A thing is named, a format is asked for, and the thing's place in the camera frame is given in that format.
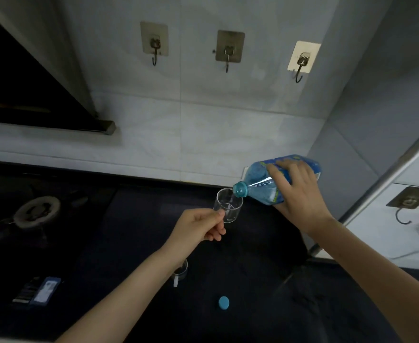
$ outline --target black countertop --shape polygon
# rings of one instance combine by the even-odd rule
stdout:
[[[79,175],[107,185],[103,175]],[[55,340],[160,248],[184,209],[212,207],[218,191],[143,179],[125,182],[113,184],[114,198],[46,307],[0,303],[0,336]],[[298,230],[274,208],[248,198],[226,228],[222,242],[200,243],[188,258],[187,277],[177,288],[171,280],[163,286],[126,341],[399,341],[341,267],[305,261]],[[419,279],[419,271],[408,272]],[[226,311],[217,305],[222,295],[230,299]]]

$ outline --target forearm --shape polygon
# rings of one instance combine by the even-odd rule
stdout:
[[[361,286],[402,340],[419,341],[419,282],[336,220],[310,233]]]
[[[123,342],[175,268],[175,262],[163,250],[158,250],[57,342]]]

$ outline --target blue bottle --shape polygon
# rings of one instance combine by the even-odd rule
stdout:
[[[313,170],[316,178],[319,179],[319,176],[321,175],[321,166],[317,161],[305,158],[301,155],[293,154],[266,161],[254,162],[247,170],[244,181],[240,181],[233,185],[233,194],[236,197],[251,196],[257,201],[267,205],[284,202],[284,198],[276,187],[273,179],[271,179],[266,166],[267,164],[275,164],[276,160],[283,160],[286,158],[306,162]],[[277,165],[275,166],[284,174],[287,181],[292,183],[288,171]]]

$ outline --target person's left arm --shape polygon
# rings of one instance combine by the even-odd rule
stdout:
[[[224,211],[185,210],[167,242],[56,342],[123,342],[149,302],[199,242],[221,240]]]

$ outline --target human hand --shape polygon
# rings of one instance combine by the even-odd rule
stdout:
[[[276,165],[287,169],[292,180],[290,184],[275,165],[267,165],[271,178],[284,197],[283,203],[275,205],[278,211],[307,234],[323,226],[327,220],[334,220],[319,191],[316,176],[307,163],[286,159],[276,161]]]
[[[211,208],[186,209],[163,245],[176,262],[183,262],[203,240],[220,241],[227,232],[224,228],[225,211]]]

